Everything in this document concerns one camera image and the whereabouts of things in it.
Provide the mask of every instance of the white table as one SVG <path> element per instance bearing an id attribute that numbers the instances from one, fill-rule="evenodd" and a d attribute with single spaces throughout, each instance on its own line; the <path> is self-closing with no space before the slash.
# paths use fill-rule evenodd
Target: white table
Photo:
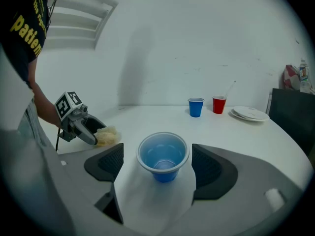
<path id="1" fill-rule="evenodd" d="M 115 181 L 115 189 L 124 225 L 140 233 L 156 235 L 172 224 L 191 206 L 195 176 L 191 156 L 176 179 L 159 183 L 137 162 L 135 152 L 148 135 L 169 131 L 191 144 L 220 147 L 265 160 L 302 190 L 313 174 L 312 166 L 300 147 L 273 121 L 250 122 L 229 114 L 225 108 L 216 115 L 203 107 L 201 117 L 189 115 L 188 107 L 119 106 L 95 115 L 105 125 L 114 125 L 124 143 L 124 165 Z M 91 149 L 76 138 L 60 140 L 59 153 Z"/>

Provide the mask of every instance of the white plate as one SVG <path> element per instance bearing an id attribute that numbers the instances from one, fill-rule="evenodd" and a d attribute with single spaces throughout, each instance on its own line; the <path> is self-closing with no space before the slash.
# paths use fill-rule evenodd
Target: white plate
<path id="1" fill-rule="evenodd" d="M 233 110 L 240 116 L 250 119 L 269 120 L 269 115 L 255 108 L 237 106 Z"/>
<path id="2" fill-rule="evenodd" d="M 235 112 L 233 109 L 231 109 L 231 114 L 234 115 L 235 117 L 242 119 L 242 120 L 249 120 L 249 121 L 267 121 L 266 119 L 253 119 L 253 118 L 245 118 L 243 116 L 240 116 L 239 114 L 237 114 L 237 112 Z"/>

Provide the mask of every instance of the blue plastic cup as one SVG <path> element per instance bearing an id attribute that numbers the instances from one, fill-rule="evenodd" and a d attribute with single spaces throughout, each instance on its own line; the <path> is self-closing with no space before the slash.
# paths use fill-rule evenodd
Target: blue plastic cup
<path id="1" fill-rule="evenodd" d="M 204 102 L 202 98 L 190 98 L 189 101 L 189 112 L 192 117 L 200 117 L 201 109 Z"/>
<path id="2" fill-rule="evenodd" d="M 140 165 L 151 172 L 157 181 L 170 182 L 187 162 L 189 148 L 180 136 L 159 132 L 140 143 L 136 156 Z"/>

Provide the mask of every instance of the black panel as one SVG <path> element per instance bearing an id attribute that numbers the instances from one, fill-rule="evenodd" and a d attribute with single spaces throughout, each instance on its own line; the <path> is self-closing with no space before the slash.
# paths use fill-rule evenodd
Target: black panel
<path id="1" fill-rule="evenodd" d="M 106 151 L 90 157 L 84 163 L 84 169 L 98 181 L 114 182 L 124 164 L 124 144 L 117 144 Z M 95 207 L 107 216 L 123 223 L 123 217 L 117 203 L 114 184 L 111 191 L 97 201 Z"/>
<path id="2" fill-rule="evenodd" d="M 309 155 L 315 143 L 315 95 L 274 88 L 269 117 Z"/>
<path id="3" fill-rule="evenodd" d="M 215 200 L 236 183 L 238 171 L 234 164 L 200 145 L 192 145 L 192 168 L 196 175 L 194 200 Z"/>
<path id="4" fill-rule="evenodd" d="M 84 168 L 99 181 L 114 182 L 123 164 L 124 144 L 117 144 L 87 159 Z"/>
<path id="5" fill-rule="evenodd" d="M 118 207 L 114 184 L 112 184 L 110 192 L 106 193 L 100 200 L 98 200 L 95 207 L 107 216 L 116 220 L 118 223 L 124 223 L 123 216 Z"/>

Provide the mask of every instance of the red cup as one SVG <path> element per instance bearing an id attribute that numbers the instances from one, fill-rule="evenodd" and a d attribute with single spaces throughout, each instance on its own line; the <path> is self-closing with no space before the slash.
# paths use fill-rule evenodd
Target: red cup
<path id="1" fill-rule="evenodd" d="M 222 114 L 226 103 L 224 96 L 213 96 L 213 113 Z"/>

